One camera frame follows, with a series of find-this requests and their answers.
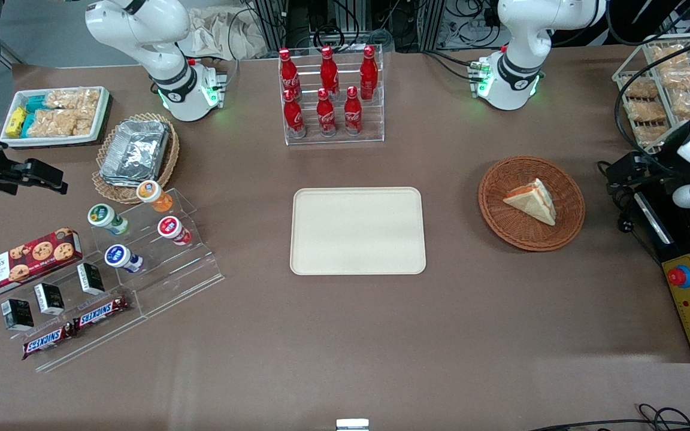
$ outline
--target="blue lid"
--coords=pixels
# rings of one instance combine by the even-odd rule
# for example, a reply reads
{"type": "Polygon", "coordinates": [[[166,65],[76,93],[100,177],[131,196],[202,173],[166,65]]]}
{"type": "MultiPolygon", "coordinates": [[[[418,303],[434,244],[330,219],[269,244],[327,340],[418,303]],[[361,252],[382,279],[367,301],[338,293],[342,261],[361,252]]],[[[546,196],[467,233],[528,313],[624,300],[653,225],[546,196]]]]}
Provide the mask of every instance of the blue lid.
{"type": "Polygon", "coordinates": [[[106,262],[108,265],[117,265],[124,259],[124,254],[126,254],[126,247],[117,244],[112,245],[106,250],[106,262]]]}

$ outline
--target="sandwich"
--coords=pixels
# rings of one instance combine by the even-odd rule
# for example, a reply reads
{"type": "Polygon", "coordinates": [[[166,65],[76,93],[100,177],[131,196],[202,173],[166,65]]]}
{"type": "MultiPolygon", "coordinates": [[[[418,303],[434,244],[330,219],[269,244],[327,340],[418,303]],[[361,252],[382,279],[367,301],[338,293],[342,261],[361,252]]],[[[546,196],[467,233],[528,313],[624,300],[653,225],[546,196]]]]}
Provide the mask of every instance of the sandwich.
{"type": "Polygon", "coordinates": [[[502,199],[505,204],[527,213],[542,223],[555,226],[553,198],[539,178],[507,192],[502,199]]]}

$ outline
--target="emergency stop button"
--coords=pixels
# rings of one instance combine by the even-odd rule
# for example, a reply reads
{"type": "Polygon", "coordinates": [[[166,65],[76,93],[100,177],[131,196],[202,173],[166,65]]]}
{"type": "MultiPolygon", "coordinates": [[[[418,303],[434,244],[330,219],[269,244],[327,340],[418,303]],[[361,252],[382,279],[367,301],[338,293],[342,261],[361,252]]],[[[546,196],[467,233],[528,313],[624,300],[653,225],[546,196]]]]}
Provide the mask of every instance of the emergency stop button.
{"type": "Polygon", "coordinates": [[[681,289],[690,287],[690,269],[685,265],[678,265],[667,272],[667,280],[681,289]]]}

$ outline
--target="small black box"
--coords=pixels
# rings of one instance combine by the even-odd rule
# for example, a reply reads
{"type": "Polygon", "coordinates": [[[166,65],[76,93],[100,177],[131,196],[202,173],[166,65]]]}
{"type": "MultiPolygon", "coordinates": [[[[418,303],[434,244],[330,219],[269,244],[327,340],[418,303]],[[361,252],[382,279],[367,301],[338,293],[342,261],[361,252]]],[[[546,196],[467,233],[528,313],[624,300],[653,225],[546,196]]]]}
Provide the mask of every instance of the small black box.
{"type": "Polygon", "coordinates": [[[63,295],[57,286],[47,283],[39,283],[34,286],[36,303],[39,304],[39,311],[44,314],[60,314],[65,310],[63,295]]]}
{"type": "Polygon", "coordinates": [[[90,295],[99,295],[105,292],[101,270],[93,264],[82,263],[77,267],[81,289],[90,295]]]}
{"type": "Polygon", "coordinates": [[[8,299],[2,303],[2,315],[9,330],[30,330],[34,328],[34,317],[28,301],[8,299]]]}

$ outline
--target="aluminum foil packet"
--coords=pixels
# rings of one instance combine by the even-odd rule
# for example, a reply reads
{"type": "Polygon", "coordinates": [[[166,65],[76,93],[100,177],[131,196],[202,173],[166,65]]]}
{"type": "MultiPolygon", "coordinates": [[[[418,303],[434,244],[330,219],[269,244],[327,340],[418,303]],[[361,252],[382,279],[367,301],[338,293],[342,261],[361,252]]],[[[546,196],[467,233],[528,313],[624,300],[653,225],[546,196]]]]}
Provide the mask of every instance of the aluminum foil packet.
{"type": "Polygon", "coordinates": [[[169,126],[161,121],[123,121],[108,147],[101,178],[112,186],[122,187],[158,180],[169,138],[169,126]]]}

